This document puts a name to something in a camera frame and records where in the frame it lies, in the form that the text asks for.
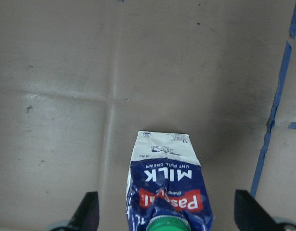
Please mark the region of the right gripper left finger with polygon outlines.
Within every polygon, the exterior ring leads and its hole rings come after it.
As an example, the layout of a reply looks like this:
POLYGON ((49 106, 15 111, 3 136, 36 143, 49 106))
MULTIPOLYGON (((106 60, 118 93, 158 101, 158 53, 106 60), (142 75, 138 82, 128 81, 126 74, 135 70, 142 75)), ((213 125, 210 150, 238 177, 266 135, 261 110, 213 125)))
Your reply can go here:
POLYGON ((97 231, 100 222, 98 192, 87 192, 65 231, 97 231))

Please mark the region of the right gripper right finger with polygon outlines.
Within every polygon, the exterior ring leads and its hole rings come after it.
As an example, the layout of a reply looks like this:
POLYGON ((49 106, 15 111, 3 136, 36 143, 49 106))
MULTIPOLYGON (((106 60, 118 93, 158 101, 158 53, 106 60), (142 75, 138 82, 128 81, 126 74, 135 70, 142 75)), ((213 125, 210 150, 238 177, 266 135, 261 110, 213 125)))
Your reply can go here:
POLYGON ((279 231, 279 225, 247 190, 236 190, 234 221, 240 231, 279 231))

